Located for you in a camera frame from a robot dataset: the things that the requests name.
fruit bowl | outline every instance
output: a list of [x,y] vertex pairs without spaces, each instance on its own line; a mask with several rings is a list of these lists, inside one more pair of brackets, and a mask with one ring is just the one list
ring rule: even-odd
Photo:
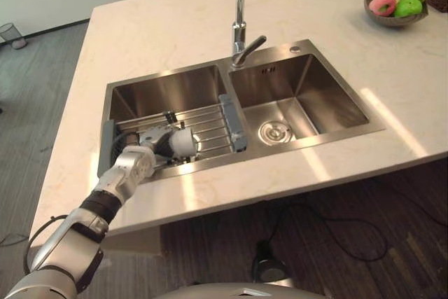
[[369,9],[369,4],[372,0],[364,0],[364,9],[370,19],[375,22],[378,22],[381,25],[389,26],[389,27],[400,27],[409,24],[413,24],[414,22],[420,21],[424,19],[428,15],[428,5],[426,5],[426,1],[422,3],[423,9],[420,14],[408,15],[407,17],[382,17],[380,15],[374,14]]

faucet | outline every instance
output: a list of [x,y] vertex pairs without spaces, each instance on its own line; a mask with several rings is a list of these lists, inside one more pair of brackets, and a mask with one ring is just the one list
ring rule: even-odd
[[244,21],[244,0],[237,0],[237,15],[232,25],[233,42],[232,42],[232,66],[240,68],[246,61],[246,58],[254,50],[266,42],[266,36],[259,36],[249,46],[246,45],[246,22]]

drain strainer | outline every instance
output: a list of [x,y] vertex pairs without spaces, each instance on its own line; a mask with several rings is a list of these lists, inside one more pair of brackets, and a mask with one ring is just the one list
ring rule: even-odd
[[291,140],[289,126],[278,121],[264,123],[261,125],[258,134],[260,139],[267,145],[287,143]]

marble countertop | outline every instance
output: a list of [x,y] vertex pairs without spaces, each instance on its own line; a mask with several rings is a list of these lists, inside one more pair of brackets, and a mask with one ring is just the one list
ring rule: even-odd
[[[32,232],[94,188],[106,84],[227,57],[234,16],[235,0],[125,0],[93,10]],[[146,183],[111,235],[447,154],[447,14],[429,8],[426,19],[389,29],[369,20],[363,0],[246,0],[245,17],[247,41],[264,34],[263,48],[310,39],[386,129]]]

floor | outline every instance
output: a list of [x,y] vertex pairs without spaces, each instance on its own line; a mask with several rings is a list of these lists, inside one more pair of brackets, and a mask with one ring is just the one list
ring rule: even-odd
[[[40,186],[87,24],[37,36],[23,50],[0,47],[0,239],[29,232]],[[338,298],[448,298],[447,229],[395,190],[406,191],[447,222],[447,159],[338,187],[260,202],[162,227],[163,256],[107,251],[80,298],[154,298],[193,282],[250,281],[256,243],[287,204],[305,202],[327,217],[377,225],[387,254],[372,263],[349,257],[324,223],[291,207],[272,240],[295,285]],[[372,228],[330,223],[342,246],[364,258],[381,253]],[[25,243],[0,248],[0,298],[21,277]]]

